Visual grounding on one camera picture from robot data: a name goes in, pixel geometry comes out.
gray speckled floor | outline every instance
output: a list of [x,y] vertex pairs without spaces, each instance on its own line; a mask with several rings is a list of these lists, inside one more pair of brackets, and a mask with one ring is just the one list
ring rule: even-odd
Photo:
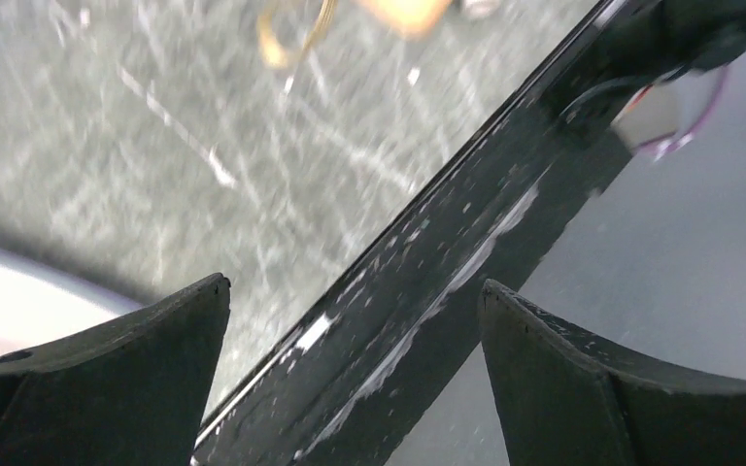
[[210,406],[593,0],[450,12],[414,43],[345,1],[289,72],[256,52],[262,4],[0,0],[0,243],[141,301],[225,272]]

white scratch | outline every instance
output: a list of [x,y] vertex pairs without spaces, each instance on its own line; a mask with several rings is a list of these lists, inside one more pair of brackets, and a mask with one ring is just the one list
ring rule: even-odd
[[137,2],[136,5],[136,17],[147,36],[147,43],[150,46],[150,51],[153,53],[153,59],[158,65],[158,69],[162,72],[167,68],[167,53],[164,51],[164,46],[161,41],[158,40],[158,36],[153,31],[153,25],[151,24],[150,12],[147,11],[141,3]]
[[58,36],[58,43],[62,47],[66,46],[67,42],[64,40],[64,31],[61,30],[61,24],[54,20],[52,22],[52,27],[55,28],[55,34]]
[[310,71],[316,80],[316,91],[319,94],[320,100],[322,100],[322,105],[328,107],[332,99],[330,99],[330,92],[327,90],[327,79],[324,77],[324,70],[315,53],[311,52],[307,55],[307,64],[310,66]]
[[316,440],[310,447],[307,448],[307,452],[313,450],[319,443],[335,434],[339,429],[342,428],[345,420],[350,416],[356,403],[370,396],[372,393],[379,391],[385,384],[385,380],[393,373],[395,368],[398,366],[399,361],[404,357],[405,354],[410,350],[413,345],[413,339],[419,333],[422,325],[437,316],[443,309],[445,301],[450,293],[459,289],[465,284],[473,274],[485,263],[485,260],[490,255],[492,248],[495,246],[496,239],[499,235],[507,233],[512,230],[522,218],[525,216],[525,212],[532,205],[533,201],[538,195],[538,183],[539,179],[531,186],[525,194],[516,202],[510,212],[499,222],[496,223],[492,232],[488,236],[488,239],[479,247],[465,264],[458,270],[454,278],[450,281],[448,286],[436,297],[433,303],[427,308],[427,311],[419,318],[419,320],[413,324],[407,334],[402,338],[393,349],[390,350],[387,356],[376,366],[376,369],[367,377],[361,387],[353,394],[350,401],[339,411],[339,413],[330,420],[327,426],[319,433]]
[[372,171],[378,175],[380,179],[395,184],[402,191],[413,193],[413,191],[416,190],[416,183],[414,180],[398,173],[396,170],[389,167],[384,160],[373,156],[373,154],[368,150],[359,148],[345,139],[336,128],[322,121],[306,104],[296,101],[294,102],[294,105],[305,119],[315,127],[317,133],[324,136],[328,141],[341,149],[341,152],[347,155],[351,163]]
[[363,279],[365,275],[367,275],[367,270],[362,270],[361,272],[359,272],[358,275],[356,275],[356,277],[353,279],[353,281],[347,285],[345,290],[342,291],[341,294],[339,294],[339,297],[336,298],[336,302],[340,302],[351,289],[353,289],[357,284],[361,282],[361,279]]
[[410,73],[407,74],[407,82],[410,85],[416,85],[416,81],[419,80],[419,75],[422,73],[419,68],[413,67],[410,69]]
[[220,185],[229,188],[234,188],[236,186],[236,178],[227,171],[226,168],[224,168],[224,165],[216,154],[216,147],[205,149],[201,142],[199,142],[195,136],[190,134],[183,124],[173,118],[173,116],[167,112],[167,109],[158,102],[155,96],[148,92],[141,83],[127,72],[127,70],[119,65],[117,71],[121,78],[121,82],[138,97],[144,99],[150,111],[161,119],[165,126],[173,129],[176,135],[178,135],[188,147],[196,152],[196,154],[207,163],[210,169],[213,170],[213,175],[216,177],[216,181]]

gray surface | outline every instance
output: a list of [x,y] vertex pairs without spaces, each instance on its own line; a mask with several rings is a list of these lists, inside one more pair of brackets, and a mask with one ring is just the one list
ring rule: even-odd
[[[713,76],[675,85],[691,124]],[[746,379],[746,54],[698,137],[659,161],[634,158],[520,292],[628,348]],[[508,464],[481,347],[388,464]]]
[[592,3],[506,1],[405,43],[345,1],[279,73],[262,1],[0,0],[0,246],[143,302],[225,272],[212,405]]
[[507,466],[482,346],[439,393],[387,466]]

black plastic part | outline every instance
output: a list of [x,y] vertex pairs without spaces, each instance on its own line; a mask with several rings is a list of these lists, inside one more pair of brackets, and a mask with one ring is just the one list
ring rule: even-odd
[[187,466],[228,306],[229,281],[216,274],[0,357],[0,466]]
[[[214,413],[196,451],[199,461],[387,461],[478,344],[473,303],[484,274],[521,285],[588,198],[631,159],[610,131],[589,148],[576,147],[539,101],[597,37],[592,24],[601,8],[565,38]],[[488,240],[529,197],[535,199],[519,223]],[[334,319],[329,332],[302,353],[291,342],[322,315]],[[405,346],[410,351],[397,357]],[[429,354],[434,364],[427,364]]]
[[493,281],[480,321],[512,464],[746,464],[746,381],[627,349]]
[[[727,65],[745,51],[746,0],[629,1],[545,99],[568,132],[589,144],[640,88]],[[631,84],[582,102],[594,86],[614,80]]]

white surface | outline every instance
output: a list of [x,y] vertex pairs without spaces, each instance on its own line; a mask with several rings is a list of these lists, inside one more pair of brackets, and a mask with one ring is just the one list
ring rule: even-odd
[[0,250],[0,355],[106,322],[137,305]]

